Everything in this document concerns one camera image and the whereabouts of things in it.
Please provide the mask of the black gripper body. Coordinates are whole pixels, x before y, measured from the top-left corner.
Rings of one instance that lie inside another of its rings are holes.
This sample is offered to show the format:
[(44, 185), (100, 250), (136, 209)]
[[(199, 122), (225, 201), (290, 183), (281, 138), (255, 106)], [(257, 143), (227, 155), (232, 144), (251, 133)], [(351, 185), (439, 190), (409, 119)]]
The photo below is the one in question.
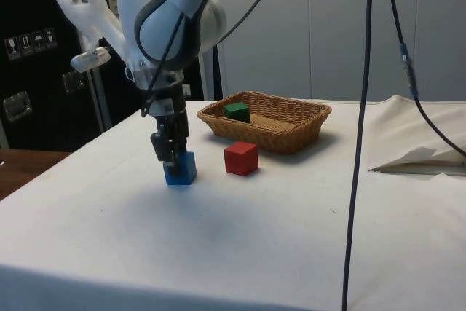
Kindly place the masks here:
[(183, 85), (180, 82), (175, 82), (151, 92), (144, 105), (144, 114), (153, 117), (166, 117), (179, 113), (185, 108)]

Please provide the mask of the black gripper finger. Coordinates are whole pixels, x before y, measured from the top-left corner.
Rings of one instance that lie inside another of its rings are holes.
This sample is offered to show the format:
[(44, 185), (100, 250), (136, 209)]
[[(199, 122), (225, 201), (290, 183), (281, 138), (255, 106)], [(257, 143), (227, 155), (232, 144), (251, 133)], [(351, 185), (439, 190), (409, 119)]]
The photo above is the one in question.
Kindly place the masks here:
[(173, 143), (176, 154), (185, 154), (187, 138), (189, 137), (189, 123), (186, 110), (176, 114), (173, 119)]
[(175, 117), (157, 117), (157, 131), (151, 135), (151, 142), (160, 162), (167, 166), (171, 176), (179, 177), (181, 166), (179, 154), (181, 153), (178, 127)]

